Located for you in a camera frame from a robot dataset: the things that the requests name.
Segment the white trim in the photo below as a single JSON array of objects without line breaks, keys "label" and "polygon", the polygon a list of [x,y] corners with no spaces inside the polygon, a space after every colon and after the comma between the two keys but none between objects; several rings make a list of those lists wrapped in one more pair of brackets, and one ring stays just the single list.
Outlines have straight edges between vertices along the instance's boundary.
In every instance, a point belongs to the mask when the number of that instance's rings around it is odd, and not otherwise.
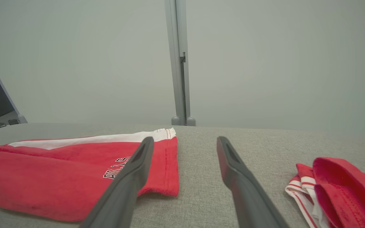
[{"label": "white trim", "polygon": [[300,192],[303,192],[303,193],[306,193],[306,194],[308,194],[308,192],[305,190],[305,189],[303,189],[302,188],[302,186],[301,186],[301,182],[300,181],[297,181],[297,180],[292,180],[288,185],[287,185],[287,187],[285,187],[285,190],[287,191],[287,189],[289,189],[290,191],[291,191],[291,189],[292,190],[295,190],[295,191],[300,191]]},{"label": "white trim", "polygon": [[307,189],[311,199],[313,200],[313,211],[311,216],[318,219],[318,223],[321,228],[329,228],[329,219],[326,214],[323,212],[322,208],[319,205],[319,202],[316,198],[316,192],[314,189]]},{"label": "white trim", "polygon": [[288,195],[292,196],[295,199],[295,202],[297,202],[297,205],[298,205],[299,209],[301,210],[301,213],[304,216],[304,218],[307,221],[310,228],[315,228],[315,225],[316,225],[316,227],[319,227],[319,221],[316,218],[314,218],[313,216],[311,216],[311,212],[313,210],[313,205],[304,196],[304,194],[299,193],[297,191],[287,189],[287,188],[285,188],[285,191],[288,193]]},{"label": "white trim", "polygon": [[114,142],[131,142],[140,143],[145,137],[153,137],[155,142],[172,139],[176,136],[174,128],[159,129],[155,131],[142,131],[134,134],[120,134],[109,136],[93,136],[84,138],[72,138],[72,139],[55,139],[55,140],[34,140],[34,141],[21,141],[8,144],[9,146],[28,146],[41,148],[46,150],[56,149],[63,146],[70,146],[75,144],[85,143],[114,143]]},{"label": "white trim", "polygon": [[312,178],[312,177],[309,177],[309,176],[301,177],[301,182],[308,182],[308,183],[316,185],[315,178]]}]

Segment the folded clothing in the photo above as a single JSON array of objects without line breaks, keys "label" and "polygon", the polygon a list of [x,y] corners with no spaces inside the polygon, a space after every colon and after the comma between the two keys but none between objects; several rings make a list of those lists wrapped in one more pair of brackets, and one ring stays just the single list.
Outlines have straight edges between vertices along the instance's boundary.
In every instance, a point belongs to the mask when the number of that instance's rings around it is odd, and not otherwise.
[{"label": "folded clothing", "polygon": [[27,140],[0,146],[0,207],[62,221],[86,218],[141,141],[155,141],[139,195],[178,195],[173,128],[110,136]]},{"label": "folded clothing", "polygon": [[365,228],[365,173],[344,159],[319,157],[297,164],[285,191],[311,228]]}]

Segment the red and white garment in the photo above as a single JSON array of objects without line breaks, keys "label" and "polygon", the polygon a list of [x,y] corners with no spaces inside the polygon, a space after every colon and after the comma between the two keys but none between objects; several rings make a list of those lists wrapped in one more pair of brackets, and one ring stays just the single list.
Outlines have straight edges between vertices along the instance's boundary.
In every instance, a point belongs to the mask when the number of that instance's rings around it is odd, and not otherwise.
[{"label": "red and white garment", "polygon": [[298,174],[285,188],[297,202],[310,228],[329,228],[329,221],[316,199],[316,181],[311,167],[297,164]]},{"label": "red and white garment", "polygon": [[365,173],[344,159],[319,157],[297,164],[285,191],[311,228],[365,228]]},{"label": "red and white garment", "polygon": [[141,141],[155,141],[139,195],[178,195],[176,132],[27,140],[0,146],[0,207],[62,221],[83,220]]}]

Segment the gray fabric surface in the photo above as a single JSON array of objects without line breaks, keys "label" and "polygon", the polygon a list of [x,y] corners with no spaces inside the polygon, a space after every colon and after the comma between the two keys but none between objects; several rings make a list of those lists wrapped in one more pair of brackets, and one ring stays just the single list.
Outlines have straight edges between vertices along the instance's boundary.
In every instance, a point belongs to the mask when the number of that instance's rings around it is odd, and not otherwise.
[{"label": "gray fabric surface", "polygon": [[[0,129],[0,145],[33,138],[69,138],[154,131],[171,126],[18,124]],[[178,197],[140,196],[131,227],[237,227],[230,191],[222,182],[217,136],[226,136],[259,180],[290,227],[307,227],[298,206],[284,192],[296,163],[311,166],[316,157],[344,158],[365,172],[365,141],[323,133],[174,126],[178,138]],[[1,228],[70,228],[79,223],[0,209]]]}]

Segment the red towel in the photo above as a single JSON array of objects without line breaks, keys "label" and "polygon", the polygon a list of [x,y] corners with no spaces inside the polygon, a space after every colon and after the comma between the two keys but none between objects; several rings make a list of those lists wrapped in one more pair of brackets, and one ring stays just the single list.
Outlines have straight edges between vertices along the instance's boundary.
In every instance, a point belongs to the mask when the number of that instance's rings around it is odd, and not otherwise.
[{"label": "red towel", "polygon": [[365,228],[365,173],[344,159],[330,157],[315,159],[313,168],[302,164],[297,168],[298,175],[285,190],[310,227]]},{"label": "red towel", "polygon": [[139,195],[177,196],[177,138],[171,128],[0,146],[0,207],[81,221],[147,136],[154,138],[155,146],[148,180]]}]

